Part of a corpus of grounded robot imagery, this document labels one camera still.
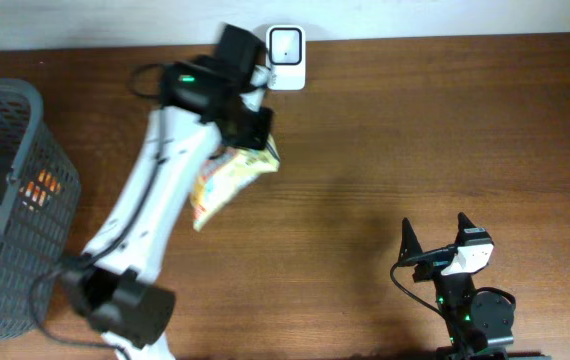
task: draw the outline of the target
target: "yellow package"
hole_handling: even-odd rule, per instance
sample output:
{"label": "yellow package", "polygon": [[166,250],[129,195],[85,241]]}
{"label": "yellow package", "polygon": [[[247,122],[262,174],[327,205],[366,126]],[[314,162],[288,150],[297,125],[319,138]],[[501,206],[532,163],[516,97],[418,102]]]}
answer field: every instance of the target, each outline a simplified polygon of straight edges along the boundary
{"label": "yellow package", "polygon": [[242,188],[260,174],[278,171],[280,158],[270,135],[264,150],[228,148],[216,159],[208,160],[196,177],[190,196],[194,207],[194,229],[203,225]]}

